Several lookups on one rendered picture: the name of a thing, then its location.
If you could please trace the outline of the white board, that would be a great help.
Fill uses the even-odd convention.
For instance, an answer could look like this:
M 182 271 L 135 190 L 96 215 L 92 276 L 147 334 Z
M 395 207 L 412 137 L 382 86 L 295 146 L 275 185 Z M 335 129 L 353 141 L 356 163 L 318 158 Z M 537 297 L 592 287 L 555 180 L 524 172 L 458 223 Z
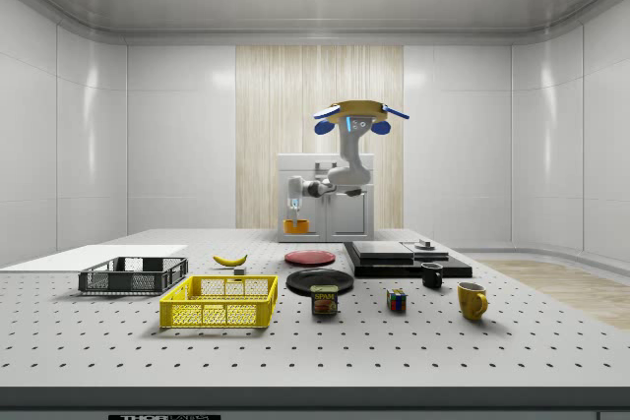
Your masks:
M 186 245 L 88 245 L 0 271 L 80 271 L 116 257 L 168 257 Z

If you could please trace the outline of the black plate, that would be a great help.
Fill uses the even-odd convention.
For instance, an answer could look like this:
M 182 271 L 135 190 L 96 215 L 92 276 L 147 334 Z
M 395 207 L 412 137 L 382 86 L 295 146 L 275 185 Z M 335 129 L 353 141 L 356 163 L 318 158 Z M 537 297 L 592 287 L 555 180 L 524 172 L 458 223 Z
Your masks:
M 295 293 L 309 296 L 313 285 L 336 285 L 339 293 L 344 293 L 352 289 L 353 282 L 353 277 L 346 272 L 310 269 L 291 273 L 286 279 L 286 286 Z

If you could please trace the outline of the yellow mug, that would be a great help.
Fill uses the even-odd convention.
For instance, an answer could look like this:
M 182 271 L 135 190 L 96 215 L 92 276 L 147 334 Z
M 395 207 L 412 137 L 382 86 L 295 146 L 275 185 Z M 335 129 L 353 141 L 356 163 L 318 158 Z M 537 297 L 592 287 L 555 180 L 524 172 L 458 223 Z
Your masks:
M 463 316 L 472 321 L 478 321 L 488 308 L 486 289 L 473 282 L 458 284 L 458 298 Z

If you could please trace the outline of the yellow basket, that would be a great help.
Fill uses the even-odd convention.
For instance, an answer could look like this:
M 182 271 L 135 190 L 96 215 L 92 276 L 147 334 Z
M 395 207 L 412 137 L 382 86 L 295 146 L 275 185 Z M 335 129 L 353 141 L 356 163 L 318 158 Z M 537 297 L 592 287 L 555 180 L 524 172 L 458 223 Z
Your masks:
M 191 275 L 159 300 L 163 328 L 265 328 L 278 298 L 275 275 Z

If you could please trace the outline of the red plate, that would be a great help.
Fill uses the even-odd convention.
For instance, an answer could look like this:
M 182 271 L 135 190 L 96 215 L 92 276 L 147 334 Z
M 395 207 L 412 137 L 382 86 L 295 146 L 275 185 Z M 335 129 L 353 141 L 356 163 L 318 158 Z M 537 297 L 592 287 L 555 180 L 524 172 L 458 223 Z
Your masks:
M 323 250 L 298 250 L 284 255 L 287 263 L 302 266 L 322 266 L 333 263 L 336 256 Z

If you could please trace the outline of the dark grey basket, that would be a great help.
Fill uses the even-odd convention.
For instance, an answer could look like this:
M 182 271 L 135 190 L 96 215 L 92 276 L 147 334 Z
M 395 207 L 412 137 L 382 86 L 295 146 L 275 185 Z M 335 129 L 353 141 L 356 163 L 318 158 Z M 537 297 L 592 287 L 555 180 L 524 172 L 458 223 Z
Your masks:
M 117 257 L 79 273 L 79 290 L 101 294 L 161 294 L 182 280 L 188 260 L 174 257 Z

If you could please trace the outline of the flat-sided can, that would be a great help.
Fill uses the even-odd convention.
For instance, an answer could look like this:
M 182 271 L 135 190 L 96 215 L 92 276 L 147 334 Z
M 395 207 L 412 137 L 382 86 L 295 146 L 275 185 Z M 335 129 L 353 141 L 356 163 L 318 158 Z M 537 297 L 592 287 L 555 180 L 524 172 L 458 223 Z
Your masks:
M 336 315 L 338 313 L 338 292 L 336 285 L 311 285 L 310 294 L 314 315 Z

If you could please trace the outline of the white cabinet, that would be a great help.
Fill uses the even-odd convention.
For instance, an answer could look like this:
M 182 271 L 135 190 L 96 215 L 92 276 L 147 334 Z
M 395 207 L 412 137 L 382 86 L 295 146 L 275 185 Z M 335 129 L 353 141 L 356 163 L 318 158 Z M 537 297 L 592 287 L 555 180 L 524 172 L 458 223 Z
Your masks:
M 328 171 L 346 167 L 347 162 L 335 153 L 280 153 L 278 155 L 278 240 L 281 242 L 347 242 L 373 238 L 373 185 L 363 186 L 357 197 L 333 191 L 317 197 L 313 185 L 302 197 L 298 218 L 309 220 L 307 234 L 284 234 L 288 215 L 288 179 L 301 176 L 305 181 L 322 182 Z

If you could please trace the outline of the black mug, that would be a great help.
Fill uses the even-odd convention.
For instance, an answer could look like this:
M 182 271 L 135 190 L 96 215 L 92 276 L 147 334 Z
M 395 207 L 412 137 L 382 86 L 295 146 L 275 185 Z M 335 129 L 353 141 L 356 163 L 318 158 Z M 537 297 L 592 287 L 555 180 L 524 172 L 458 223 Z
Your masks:
M 425 287 L 438 289 L 443 283 L 443 266 L 438 263 L 423 263 L 421 275 Z

